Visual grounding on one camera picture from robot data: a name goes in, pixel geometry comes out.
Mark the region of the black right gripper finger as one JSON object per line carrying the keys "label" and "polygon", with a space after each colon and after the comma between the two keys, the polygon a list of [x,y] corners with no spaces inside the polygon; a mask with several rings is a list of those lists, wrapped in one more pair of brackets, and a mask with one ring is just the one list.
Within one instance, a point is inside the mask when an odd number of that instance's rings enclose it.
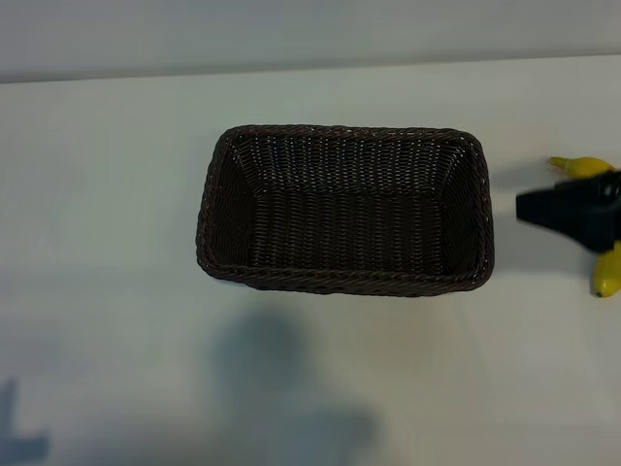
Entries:
{"label": "black right gripper finger", "polygon": [[551,210],[566,206],[588,212],[620,210],[620,172],[606,171],[590,178],[556,183],[516,196],[516,210]]}
{"label": "black right gripper finger", "polygon": [[526,223],[554,231],[593,252],[607,252],[620,241],[620,227],[613,217],[587,214],[553,214],[518,209],[516,217]]}

